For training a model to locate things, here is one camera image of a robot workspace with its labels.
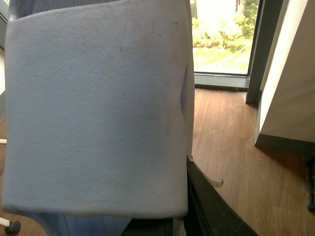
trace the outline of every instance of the chair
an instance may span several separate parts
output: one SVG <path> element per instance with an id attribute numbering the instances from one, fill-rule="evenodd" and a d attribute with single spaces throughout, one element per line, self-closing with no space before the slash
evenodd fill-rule
<path id="1" fill-rule="evenodd" d="M 188 0 L 11 0 L 5 74 L 5 211 L 50 236 L 186 215 Z"/>

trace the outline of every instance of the chair backrest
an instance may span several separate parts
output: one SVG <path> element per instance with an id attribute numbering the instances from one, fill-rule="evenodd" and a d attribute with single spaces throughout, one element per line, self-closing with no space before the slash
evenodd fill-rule
<path id="1" fill-rule="evenodd" d="M 184 216 L 189 2 L 116 1 L 14 17 L 23 4 L 12 0 L 6 35 L 2 207 L 28 216 Z"/>

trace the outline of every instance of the black plastic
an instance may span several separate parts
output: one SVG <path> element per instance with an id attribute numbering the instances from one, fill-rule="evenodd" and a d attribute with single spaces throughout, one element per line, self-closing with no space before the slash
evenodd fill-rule
<path id="1" fill-rule="evenodd" d="M 21 229 L 21 223 L 16 221 L 16 222 L 10 222 L 10 226 L 4 230 L 6 235 L 11 235 L 11 234 L 17 234 Z"/>

